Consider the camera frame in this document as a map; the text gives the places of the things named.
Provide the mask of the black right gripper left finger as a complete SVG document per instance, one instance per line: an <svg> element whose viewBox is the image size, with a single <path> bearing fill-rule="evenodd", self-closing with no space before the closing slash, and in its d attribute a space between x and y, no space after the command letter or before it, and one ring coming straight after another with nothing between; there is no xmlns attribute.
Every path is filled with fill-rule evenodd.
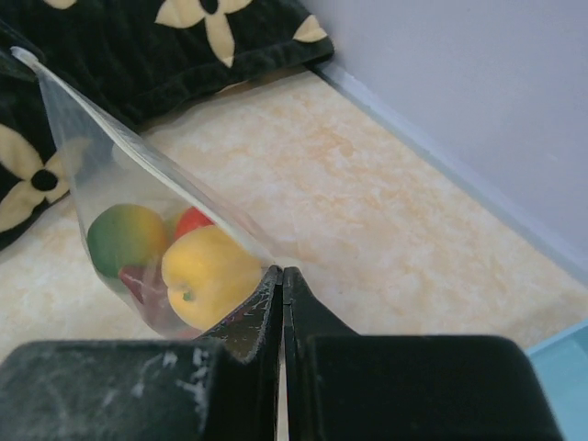
<svg viewBox="0 0 588 441"><path fill-rule="evenodd" d="M195 340L197 350L209 350L199 440L276 438L282 276L269 267L245 303Z"/></svg>

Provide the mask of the clear dotted zip bag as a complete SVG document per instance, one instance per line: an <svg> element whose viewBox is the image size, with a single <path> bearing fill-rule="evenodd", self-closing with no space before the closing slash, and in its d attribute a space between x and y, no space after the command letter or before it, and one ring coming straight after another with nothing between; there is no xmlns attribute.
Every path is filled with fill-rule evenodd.
<svg viewBox="0 0 588 441"><path fill-rule="evenodd" d="M159 335L194 338L290 261L245 212L154 149L32 52L88 258L103 283Z"/></svg>

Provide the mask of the green orange toy mango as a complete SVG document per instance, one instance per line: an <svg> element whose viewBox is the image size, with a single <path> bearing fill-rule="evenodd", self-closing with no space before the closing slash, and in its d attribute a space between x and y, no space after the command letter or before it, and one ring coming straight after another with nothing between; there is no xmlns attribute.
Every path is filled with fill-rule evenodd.
<svg viewBox="0 0 588 441"><path fill-rule="evenodd" d="M117 204L92 222L86 244L96 271L114 278L124 266L146 266L159 259L168 237L156 211L137 204Z"/></svg>

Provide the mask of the yellow toy lemon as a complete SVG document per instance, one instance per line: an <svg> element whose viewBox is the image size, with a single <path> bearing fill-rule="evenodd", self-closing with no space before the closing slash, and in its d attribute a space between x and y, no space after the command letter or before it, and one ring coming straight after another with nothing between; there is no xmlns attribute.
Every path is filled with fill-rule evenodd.
<svg viewBox="0 0 588 441"><path fill-rule="evenodd" d="M174 312L207 331L253 294L262 263L211 225L177 239L165 252L161 271Z"/></svg>

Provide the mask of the dark brown toy fruit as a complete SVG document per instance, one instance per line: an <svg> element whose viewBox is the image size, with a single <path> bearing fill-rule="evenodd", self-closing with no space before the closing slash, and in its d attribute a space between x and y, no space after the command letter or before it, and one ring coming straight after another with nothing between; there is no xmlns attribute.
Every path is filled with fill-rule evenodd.
<svg viewBox="0 0 588 441"><path fill-rule="evenodd" d="M143 321L159 335L171 339L194 339L202 334L181 320L171 307L160 263L124 266L119 271L119 280L131 294Z"/></svg>

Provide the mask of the red toy pepper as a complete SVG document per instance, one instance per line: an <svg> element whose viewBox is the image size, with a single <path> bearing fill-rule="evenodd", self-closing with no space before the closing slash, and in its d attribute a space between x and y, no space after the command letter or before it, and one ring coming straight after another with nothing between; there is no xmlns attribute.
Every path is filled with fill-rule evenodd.
<svg viewBox="0 0 588 441"><path fill-rule="evenodd" d="M189 232L213 224L214 222L199 209L189 207L175 217L172 229L173 239L177 240Z"/></svg>

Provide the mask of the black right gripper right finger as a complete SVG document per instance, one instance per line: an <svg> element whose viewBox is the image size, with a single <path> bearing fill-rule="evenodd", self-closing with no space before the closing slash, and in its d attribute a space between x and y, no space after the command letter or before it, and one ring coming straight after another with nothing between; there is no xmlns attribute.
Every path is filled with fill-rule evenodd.
<svg viewBox="0 0 588 441"><path fill-rule="evenodd" d="M331 399L320 372L321 344L357 332L314 295L296 267L284 270L282 298L288 435L291 440L325 440L326 406Z"/></svg>

